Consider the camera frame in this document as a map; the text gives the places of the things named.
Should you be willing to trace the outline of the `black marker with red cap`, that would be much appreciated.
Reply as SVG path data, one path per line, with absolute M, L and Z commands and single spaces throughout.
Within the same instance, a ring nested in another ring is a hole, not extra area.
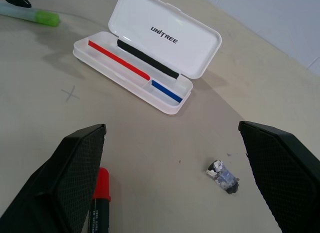
M 109 183 L 108 170 L 100 167 L 88 211 L 87 233 L 109 233 L 111 202 Z

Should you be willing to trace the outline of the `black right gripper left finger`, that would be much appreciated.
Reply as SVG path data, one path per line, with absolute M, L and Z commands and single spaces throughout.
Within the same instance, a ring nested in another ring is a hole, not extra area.
M 4 211 L 0 233 L 81 233 L 106 133 L 105 124 L 96 124 L 64 137 Z

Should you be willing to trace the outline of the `worn eraser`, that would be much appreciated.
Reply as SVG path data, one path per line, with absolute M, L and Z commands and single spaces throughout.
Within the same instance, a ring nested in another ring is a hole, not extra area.
M 205 171 L 217 185 L 228 194 L 234 194 L 239 188 L 239 179 L 236 178 L 221 160 L 214 161 Z

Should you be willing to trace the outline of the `green highlighter pen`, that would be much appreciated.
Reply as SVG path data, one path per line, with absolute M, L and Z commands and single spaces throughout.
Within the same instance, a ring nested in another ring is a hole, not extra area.
M 14 6 L 4 2 L 0 2 L 0 15 L 51 27 L 57 27 L 60 23 L 60 17 L 57 13 L 34 8 Z

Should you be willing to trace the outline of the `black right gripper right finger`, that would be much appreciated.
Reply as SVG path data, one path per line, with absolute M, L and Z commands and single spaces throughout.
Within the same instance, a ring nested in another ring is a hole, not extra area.
M 240 121 L 255 183 L 282 233 L 320 233 L 320 160 L 293 134 Z

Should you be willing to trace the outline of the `white Unitree plastic pencil case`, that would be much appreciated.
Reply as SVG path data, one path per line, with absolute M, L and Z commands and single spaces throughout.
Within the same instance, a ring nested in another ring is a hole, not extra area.
M 216 30 L 160 0 L 118 0 L 108 28 L 76 41 L 73 55 L 168 115 L 222 44 Z

